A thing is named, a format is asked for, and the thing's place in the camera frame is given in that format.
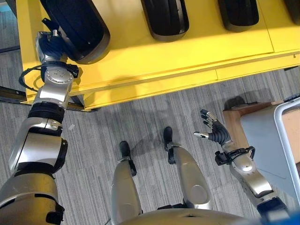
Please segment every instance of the robot forearm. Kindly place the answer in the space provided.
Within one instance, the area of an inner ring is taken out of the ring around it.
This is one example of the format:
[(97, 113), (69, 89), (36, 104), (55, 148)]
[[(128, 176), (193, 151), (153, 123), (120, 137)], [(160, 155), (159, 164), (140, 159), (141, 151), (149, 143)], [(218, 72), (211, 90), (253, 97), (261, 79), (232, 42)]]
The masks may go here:
[(1, 224), (59, 225), (63, 218), (53, 174), (64, 165), (68, 148), (60, 135), (74, 79), (73, 68), (60, 62), (61, 54), (57, 58), (47, 57), (45, 52), (42, 57), (40, 54), (45, 84), (13, 146), (9, 159), (13, 175), (0, 190)]

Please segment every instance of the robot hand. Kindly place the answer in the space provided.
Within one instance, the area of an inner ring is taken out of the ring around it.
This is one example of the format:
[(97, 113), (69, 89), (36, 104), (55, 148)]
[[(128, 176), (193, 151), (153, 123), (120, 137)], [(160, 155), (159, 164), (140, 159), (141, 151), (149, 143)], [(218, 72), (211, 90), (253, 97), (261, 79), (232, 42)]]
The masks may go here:
[(211, 113), (205, 109), (201, 110), (201, 117), (204, 119), (203, 123), (212, 129), (211, 133), (194, 132), (194, 135), (201, 138), (206, 138), (213, 142), (219, 143), (221, 146), (225, 143), (231, 142), (231, 137), (223, 124)]
[(218, 165), (227, 164), (232, 175), (237, 178), (251, 203), (257, 208), (261, 216), (267, 221), (288, 217), (286, 205), (274, 192), (268, 181), (256, 168), (253, 156), (255, 148), (240, 148), (232, 141), (229, 132), (223, 124), (207, 110), (201, 110), (203, 123), (212, 129), (211, 133), (194, 132), (194, 135), (217, 142), (224, 152), (215, 152)]

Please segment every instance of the gray carpet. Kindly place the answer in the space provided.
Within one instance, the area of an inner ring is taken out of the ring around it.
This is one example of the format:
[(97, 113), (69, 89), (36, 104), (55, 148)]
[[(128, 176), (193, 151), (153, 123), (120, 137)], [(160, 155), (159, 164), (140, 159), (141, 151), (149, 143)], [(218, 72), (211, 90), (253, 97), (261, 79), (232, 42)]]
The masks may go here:
[[(19, 68), (20, 58), (8, 57)], [(2, 83), (7, 83), (5, 77), (11, 76), (8, 71), (6, 65), (0, 65), (0, 77), (5, 81)], [(228, 166), (217, 166), (214, 162), (214, 152), (220, 147), (197, 139), (192, 133), (207, 131), (199, 115), (202, 108), (224, 121), (222, 110), (230, 104), (277, 101), (299, 90), (300, 72), (295, 68), (112, 105), (90, 113), (68, 111), (63, 121), (68, 154), (64, 167), (56, 173), (60, 202), (66, 209), (63, 224), (103, 225), (109, 219), (110, 185), (120, 158), (118, 144), (123, 140), (132, 148), (137, 168), (134, 180), (143, 211), (180, 203), (177, 171), (167, 163), (167, 153), (163, 150), (161, 133), (165, 126), (173, 128), (174, 141), (181, 143), (199, 162), (212, 191), (214, 210), (257, 218), (256, 209)], [(0, 185), (10, 176), (11, 146), (29, 109), (25, 105), (0, 104)], [(280, 191), (279, 196), (290, 209), (295, 209), (296, 202), (291, 197)]]

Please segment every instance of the yellow table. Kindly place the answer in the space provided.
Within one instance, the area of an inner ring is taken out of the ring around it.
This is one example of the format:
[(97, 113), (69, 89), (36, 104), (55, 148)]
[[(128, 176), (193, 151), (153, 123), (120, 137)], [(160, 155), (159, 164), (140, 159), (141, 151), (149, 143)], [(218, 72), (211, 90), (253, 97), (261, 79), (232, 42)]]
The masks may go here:
[[(283, 0), (258, 0), (260, 20), (242, 33), (225, 30), (218, 0), (185, 0), (190, 28), (175, 42), (154, 40), (140, 0), (93, 0), (111, 33), (110, 52), (83, 74), (71, 96), (83, 94), (85, 109), (192, 88), (300, 64), (300, 26)], [(35, 37), (47, 30), (39, 0), (17, 0), (23, 68), (39, 64)], [(25, 77), (43, 85), (39, 73)], [(28, 102), (35, 92), (26, 91)]]

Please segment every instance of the black padded object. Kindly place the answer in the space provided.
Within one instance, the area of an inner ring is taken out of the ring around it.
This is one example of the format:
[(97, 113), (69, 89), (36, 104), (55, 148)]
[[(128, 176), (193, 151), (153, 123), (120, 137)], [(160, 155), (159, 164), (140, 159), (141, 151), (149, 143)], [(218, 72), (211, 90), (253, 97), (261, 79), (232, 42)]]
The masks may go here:
[(300, 25), (300, 0), (285, 0), (285, 5), (292, 21), (296, 25)]
[(90, 63), (102, 54), (110, 34), (91, 0), (40, 1), (50, 19), (61, 27), (69, 58)]
[(218, 3), (227, 30), (241, 32), (259, 21), (256, 0), (218, 0)]
[(142, 0), (151, 35), (161, 41), (182, 37), (189, 28), (184, 0)]

